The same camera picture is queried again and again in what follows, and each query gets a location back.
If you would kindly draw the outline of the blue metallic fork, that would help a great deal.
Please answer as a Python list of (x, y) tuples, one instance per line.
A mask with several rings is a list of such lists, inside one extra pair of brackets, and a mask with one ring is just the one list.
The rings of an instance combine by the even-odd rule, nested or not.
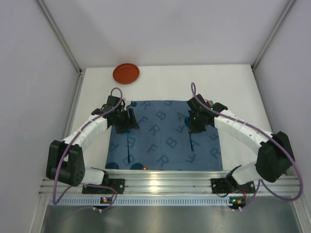
[(128, 164), (131, 163), (131, 161), (130, 161), (130, 150), (129, 150), (129, 134), (130, 134), (130, 131), (128, 130), (128, 132), (126, 132), (126, 139), (127, 139), (127, 162), (128, 162)]

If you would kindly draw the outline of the blue metallic spoon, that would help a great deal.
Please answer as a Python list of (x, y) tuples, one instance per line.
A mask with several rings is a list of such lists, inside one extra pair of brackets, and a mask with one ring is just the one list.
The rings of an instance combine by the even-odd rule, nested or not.
[(185, 117), (184, 119), (184, 123), (188, 129), (188, 134), (189, 134), (189, 137), (190, 137), (190, 148), (191, 148), (191, 151), (194, 152), (194, 148), (193, 148), (193, 143), (192, 143), (192, 138), (191, 138), (191, 133), (190, 133), (190, 119), (189, 117)]

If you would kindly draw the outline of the blue lettered placemat cloth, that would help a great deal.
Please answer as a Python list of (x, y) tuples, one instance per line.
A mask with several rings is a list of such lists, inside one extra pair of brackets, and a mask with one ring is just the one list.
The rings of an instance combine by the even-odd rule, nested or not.
[(132, 101), (139, 129), (129, 134), (130, 161), (127, 162), (126, 134), (111, 129), (105, 167), (131, 170), (223, 170), (220, 140), (217, 129), (207, 126), (205, 132), (191, 134), (184, 123), (189, 117), (185, 101)]

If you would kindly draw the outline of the orange-red plate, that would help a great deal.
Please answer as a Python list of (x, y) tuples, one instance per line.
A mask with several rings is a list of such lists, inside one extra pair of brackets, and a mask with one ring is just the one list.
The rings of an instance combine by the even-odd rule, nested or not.
[(113, 71), (113, 78), (120, 84), (131, 84), (139, 77), (139, 68), (131, 63), (117, 66)]

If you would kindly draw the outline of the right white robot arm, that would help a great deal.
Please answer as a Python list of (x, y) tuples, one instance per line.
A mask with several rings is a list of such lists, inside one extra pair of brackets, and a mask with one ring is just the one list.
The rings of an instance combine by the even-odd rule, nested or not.
[(246, 124), (228, 108), (215, 103), (206, 103), (198, 94), (189, 101), (189, 133), (201, 133), (211, 126), (236, 138), (257, 156), (246, 165), (232, 169), (226, 176), (227, 183), (234, 188), (255, 180), (274, 183), (292, 166), (294, 155), (288, 136), (283, 132), (260, 131)]

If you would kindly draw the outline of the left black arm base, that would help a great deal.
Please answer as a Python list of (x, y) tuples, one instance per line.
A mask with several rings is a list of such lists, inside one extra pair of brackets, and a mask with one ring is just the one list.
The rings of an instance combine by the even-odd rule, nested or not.
[(109, 179), (106, 184), (87, 184), (83, 186), (83, 194), (123, 194), (125, 179)]

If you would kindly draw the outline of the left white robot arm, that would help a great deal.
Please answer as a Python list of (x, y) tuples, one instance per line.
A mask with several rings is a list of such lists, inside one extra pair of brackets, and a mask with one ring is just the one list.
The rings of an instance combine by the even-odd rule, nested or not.
[(105, 171), (87, 168), (84, 152), (97, 136), (111, 126), (121, 134), (139, 128), (134, 109), (121, 98), (109, 95), (107, 102), (96, 108), (80, 128), (61, 141), (54, 140), (50, 144), (46, 177), (70, 186), (103, 184)]

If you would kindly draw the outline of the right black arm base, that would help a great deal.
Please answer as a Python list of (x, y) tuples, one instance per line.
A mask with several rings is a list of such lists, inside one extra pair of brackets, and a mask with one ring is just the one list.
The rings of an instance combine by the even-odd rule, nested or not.
[(241, 185), (238, 184), (236, 186), (229, 184), (226, 178), (213, 178), (210, 182), (213, 194), (242, 194), (244, 191), (247, 194), (252, 194), (255, 192), (254, 182), (248, 182)]

